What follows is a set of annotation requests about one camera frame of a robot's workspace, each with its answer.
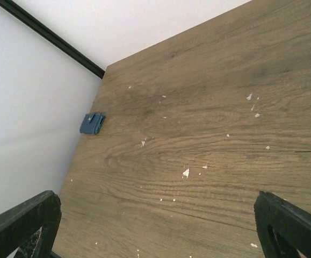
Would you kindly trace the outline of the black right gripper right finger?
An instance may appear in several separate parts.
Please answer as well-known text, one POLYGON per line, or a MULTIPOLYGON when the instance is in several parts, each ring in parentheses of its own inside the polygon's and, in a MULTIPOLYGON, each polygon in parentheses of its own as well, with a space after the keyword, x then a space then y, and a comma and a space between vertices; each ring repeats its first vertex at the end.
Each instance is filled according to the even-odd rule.
POLYGON ((258 238, 265 257, 311 257, 311 214, 260 191, 254 203, 258 238))

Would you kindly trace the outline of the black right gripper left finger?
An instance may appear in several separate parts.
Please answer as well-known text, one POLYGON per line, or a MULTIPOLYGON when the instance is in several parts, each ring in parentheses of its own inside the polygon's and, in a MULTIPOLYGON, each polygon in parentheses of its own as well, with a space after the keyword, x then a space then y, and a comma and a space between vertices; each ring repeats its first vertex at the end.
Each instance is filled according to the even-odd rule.
POLYGON ((61 202, 44 191, 0 214, 0 257, 58 257, 53 244, 61 221, 61 202))

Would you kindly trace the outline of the blue leather card holder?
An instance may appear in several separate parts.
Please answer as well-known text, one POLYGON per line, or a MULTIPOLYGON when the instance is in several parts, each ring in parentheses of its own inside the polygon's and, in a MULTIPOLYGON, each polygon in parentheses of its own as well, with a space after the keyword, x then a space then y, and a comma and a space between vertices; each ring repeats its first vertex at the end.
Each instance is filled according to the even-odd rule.
POLYGON ((81 134, 98 134, 104 120, 105 116, 101 113, 87 113, 83 118, 79 132, 81 134))

